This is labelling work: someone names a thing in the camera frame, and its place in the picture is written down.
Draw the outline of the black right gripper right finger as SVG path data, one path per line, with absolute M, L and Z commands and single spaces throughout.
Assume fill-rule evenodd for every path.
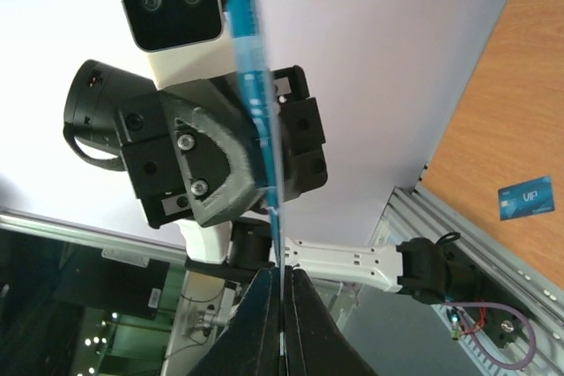
M 286 374 L 374 375 L 374 369 L 345 339 L 307 272 L 286 267 L 284 279 Z

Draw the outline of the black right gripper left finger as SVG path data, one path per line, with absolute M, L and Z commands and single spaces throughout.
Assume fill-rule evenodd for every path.
M 268 376 L 279 372 L 279 269 L 259 270 L 217 342 L 192 376 Z

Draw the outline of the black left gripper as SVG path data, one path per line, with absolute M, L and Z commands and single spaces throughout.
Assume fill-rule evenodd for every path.
M 281 124 L 283 199 L 328 180 L 325 135 L 302 67 L 275 70 L 286 101 Z M 267 174 L 259 134 L 234 73 L 171 85 L 121 100 L 115 130 L 124 167 L 147 224 L 180 219 L 203 227 L 265 213 Z

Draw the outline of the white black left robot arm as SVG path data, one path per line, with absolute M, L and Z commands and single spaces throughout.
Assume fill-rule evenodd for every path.
M 70 85 L 63 136 L 89 165 L 128 174 L 152 229 L 179 227 L 190 270 L 248 282 L 259 269 L 289 266 L 429 305 L 483 296 L 478 269 L 448 252 L 455 232 L 364 248 L 280 237 L 235 73 L 158 89 L 88 60 Z

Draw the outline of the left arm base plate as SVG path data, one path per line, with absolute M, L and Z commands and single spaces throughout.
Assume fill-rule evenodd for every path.
M 522 335 L 529 338 L 525 323 L 530 323 L 532 312 L 520 302 L 478 300 L 453 306 L 464 319 L 464 333 L 485 338 L 499 349 L 514 343 Z

